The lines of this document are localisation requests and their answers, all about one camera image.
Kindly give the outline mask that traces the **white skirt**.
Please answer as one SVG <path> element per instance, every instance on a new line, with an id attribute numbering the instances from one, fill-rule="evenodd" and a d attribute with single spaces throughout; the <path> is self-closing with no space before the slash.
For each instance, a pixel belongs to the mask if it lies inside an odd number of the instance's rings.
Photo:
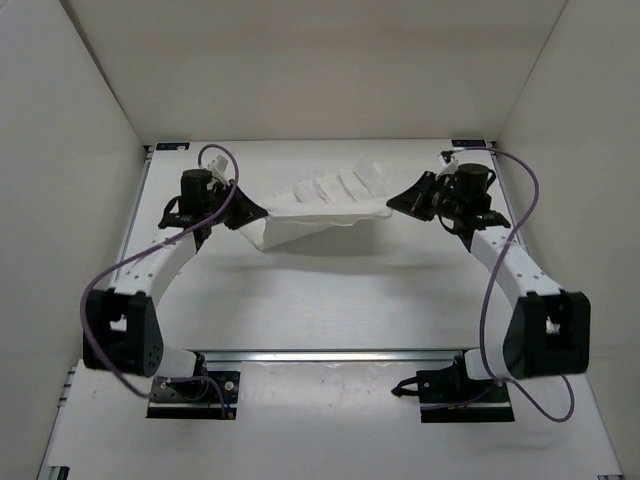
<path id="1" fill-rule="evenodd" d="M 349 168 L 301 180 L 258 202 L 267 216 L 239 229 L 257 250 L 333 227 L 351 227 L 365 220 L 386 220 L 389 181 L 380 164 L 361 160 Z"/>

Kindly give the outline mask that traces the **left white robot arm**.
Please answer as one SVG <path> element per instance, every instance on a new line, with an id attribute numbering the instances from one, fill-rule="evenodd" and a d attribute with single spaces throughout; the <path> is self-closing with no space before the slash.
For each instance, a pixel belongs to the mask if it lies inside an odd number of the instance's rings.
<path id="1" fill-rule="evenodd" d="M 93 288 L 88 293 L 85 365 L 139 377 L 174 379 L 185 397 L 203 395 L 209 385 L 204 357 L 164 344 L 156 307 L 215 226 L 237 230 L 266 216 L 265 209 L 213 167 L 184 171 L 180 194 L 164 208 L 152 253 L 123 265 L 108 288 Z"/>

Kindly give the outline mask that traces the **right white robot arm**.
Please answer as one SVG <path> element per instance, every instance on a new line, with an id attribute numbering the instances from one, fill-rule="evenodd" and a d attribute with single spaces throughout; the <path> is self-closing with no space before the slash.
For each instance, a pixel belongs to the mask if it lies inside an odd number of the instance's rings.
<path id="1" fill-rule="evenodd" d="M 588 298 L 543 273 L 517 242 L 514 227 L 491 207 L 495 179 L 493 170 L 475 163 L 426 171 L 387 202 L 417 220 L 439 220 L 486 267 L 511 306 L 511 314 L 495 322 L 481 308 L 481 345 L 448 376 L 449 391 L 465 401 L 483 390 L 484 380 L 577 375 L 589 364 Z"/>

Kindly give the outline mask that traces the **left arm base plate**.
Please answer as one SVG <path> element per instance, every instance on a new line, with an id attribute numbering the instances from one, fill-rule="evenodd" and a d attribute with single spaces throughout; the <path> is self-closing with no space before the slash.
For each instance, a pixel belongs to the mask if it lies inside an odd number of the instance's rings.
<path id="1" fill-rule="evenodd" d="M 241 372 L 209 367 L 207 375 L 210 381 L 176 382 L 164 377 L 154 378 L 146 417 L 170 420 L 235 420 Z"/>

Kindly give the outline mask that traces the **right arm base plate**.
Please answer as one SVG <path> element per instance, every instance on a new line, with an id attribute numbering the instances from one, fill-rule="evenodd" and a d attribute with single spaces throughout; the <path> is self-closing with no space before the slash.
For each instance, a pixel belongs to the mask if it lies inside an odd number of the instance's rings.
<path id="1" fill-rule="evenodd" d="M 419 370 L 392 390 L 416 397 L 422 424 L 510 423 L 515 421 L 508 389 L 492 380 L 471 380 L 454 365 Z"/>

